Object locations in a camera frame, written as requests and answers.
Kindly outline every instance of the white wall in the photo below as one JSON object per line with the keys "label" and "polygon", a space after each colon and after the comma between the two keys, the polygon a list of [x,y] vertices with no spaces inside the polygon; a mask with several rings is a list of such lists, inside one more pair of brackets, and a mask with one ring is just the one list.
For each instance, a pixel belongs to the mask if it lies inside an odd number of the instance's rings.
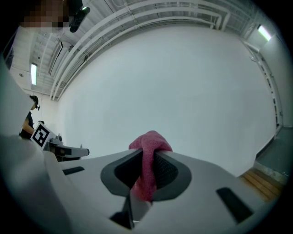
{"label": "white wall", "polygon": [[38,97],[38,103],[41,105],[40,110],[37,109],[31,111],[33,118],[33,127],[36,128],[38,122],[43,120],[46,127],[48,127],[52,132],[58,134],[57,129],[57,111],[58,111],[58,102],[51,101],[48,95],[43,95],[37,92],[24,90],[29,95],[35,95]]}
{"label": "white wall", "polygon": [[158,27],[104,52],[64,92],[59,121],[65,143],[89,157],[156,130],[174,152],[236,176],[275,133],[270,93],[243,44],[188,26]]}
{"label": "white wall", "polygon": [[293,125],[293,62],[289,49],[274,35],[260,49],[267,62],[280,96],[283,125]]}

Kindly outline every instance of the fluorescent light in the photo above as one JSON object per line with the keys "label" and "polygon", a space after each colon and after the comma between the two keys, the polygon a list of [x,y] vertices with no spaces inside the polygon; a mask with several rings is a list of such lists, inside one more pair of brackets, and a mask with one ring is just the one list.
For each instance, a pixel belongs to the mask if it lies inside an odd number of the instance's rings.
{"label": "fluorescent light", "polygon": [[32,78],[32,84],[36,85],[36,78],[37,78],[37,65],[36,64],[31,65],[31,78]]}
{"label": "fluorescent light", "polygon": [[267,32],[267,30],[261,25],[258,28],[258,31],[266,38],[266,40],[270,40],[271,39],[271,35]]}

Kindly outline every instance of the pink towel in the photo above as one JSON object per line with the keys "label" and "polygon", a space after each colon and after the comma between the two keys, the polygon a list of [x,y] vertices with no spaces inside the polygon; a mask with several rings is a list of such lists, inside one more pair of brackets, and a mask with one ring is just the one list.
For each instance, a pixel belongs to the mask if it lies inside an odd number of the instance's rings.
{"label": "pink towel", "polygon": [[154,160],[154,150],[162,149],[172,151],[171,146],[156,131],[149,131],[138,137],[129,145],[129,149],[142,148],[142,170],[141,176],[137,179],[132,191],[143,201],[152,201],[152,195],[156,191],[156,180],[152,170]]}

